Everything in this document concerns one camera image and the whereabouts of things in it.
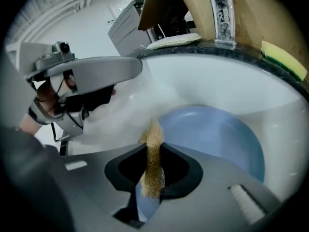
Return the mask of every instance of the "white wall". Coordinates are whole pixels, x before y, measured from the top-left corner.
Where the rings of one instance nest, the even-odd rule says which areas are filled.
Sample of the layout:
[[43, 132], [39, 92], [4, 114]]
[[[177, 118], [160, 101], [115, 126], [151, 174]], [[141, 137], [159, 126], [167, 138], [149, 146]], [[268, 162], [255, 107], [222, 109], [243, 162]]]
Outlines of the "white wall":
[[[121, 13], [119, 8], [126, 7], [131, 1], [95, 0], [90, 7], [52, 25], [36, 42], [54, 44], [56, 41], [67, 41], [77, 58], [119, 56], [107, 34], [112, 26], [107, 21], [116, 19]], [[56, 131], [57, 138], [61, 137], [61, 130]], [[43, 126], [36, 137], [43, 144], [55, 145], [50, 125]]]

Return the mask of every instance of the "ceiling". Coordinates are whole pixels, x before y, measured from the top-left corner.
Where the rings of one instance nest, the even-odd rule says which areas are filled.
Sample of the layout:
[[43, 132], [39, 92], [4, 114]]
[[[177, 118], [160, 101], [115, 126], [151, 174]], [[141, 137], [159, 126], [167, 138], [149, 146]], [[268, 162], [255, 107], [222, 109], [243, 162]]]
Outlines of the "ceiling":
[[8, 30], [5, 44], [14, 51], [20, 42], [35, 41], [53, 23], [90, 6], [95, 0], [28, 0]]

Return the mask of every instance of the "dark countertop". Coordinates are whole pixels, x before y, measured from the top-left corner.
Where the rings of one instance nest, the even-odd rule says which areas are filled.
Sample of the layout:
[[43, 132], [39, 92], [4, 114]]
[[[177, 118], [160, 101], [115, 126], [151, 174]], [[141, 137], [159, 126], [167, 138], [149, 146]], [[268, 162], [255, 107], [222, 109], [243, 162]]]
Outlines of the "dark countertop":
[[143, 59], [159, 55], [182, 53], [222, 56], [249, 63], [281, 78], [295, 88], [309, 102], [309, 93], [304, 88], [303, 82], [298, 81], [280, 65], [266, 59], [260, 50], [247, 45], [237, 44], [236, 47], [233, 47], [221, 44], [219, 47], [213, 41], [199, 40], [188, 45], [165, 47], [157, 50], [140, 50], [130, 54], [129, 57]]

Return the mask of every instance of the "cardboard box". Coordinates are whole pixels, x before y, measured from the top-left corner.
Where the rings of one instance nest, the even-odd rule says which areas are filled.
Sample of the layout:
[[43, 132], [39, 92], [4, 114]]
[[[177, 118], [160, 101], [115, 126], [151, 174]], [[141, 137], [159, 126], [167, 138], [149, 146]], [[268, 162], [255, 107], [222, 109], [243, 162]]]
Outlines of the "cardboard box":
[[[214, 39], [210, 0], [146, 0], [139, 29], [146, 30], [165, 21], [169, 16], [184, 16], [187, 9], [202, 38]], [[309, 71], [307, 43], [284, 4], [279, 0], [234, 0], [234, 10], [238, 43], [260, 49], [262, 40], [265, 40], [290, 53]]]

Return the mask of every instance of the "white sink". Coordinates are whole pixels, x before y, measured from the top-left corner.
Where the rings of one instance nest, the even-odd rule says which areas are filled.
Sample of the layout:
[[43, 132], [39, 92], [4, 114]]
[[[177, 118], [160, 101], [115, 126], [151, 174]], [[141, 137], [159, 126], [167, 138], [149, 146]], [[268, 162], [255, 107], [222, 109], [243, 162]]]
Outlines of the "white sink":
[[152, 116], [186, 105], [233, 113], [258, 138], [265, 158], [264, 183], [280, 200], [293, 194], [309, 160], [309, 104], [291, 86], [257, 67], [229, 58], [181, 54], [143, 60], [134, 80], [91, 113], [69, 154], [110, 150], [138, 141]]

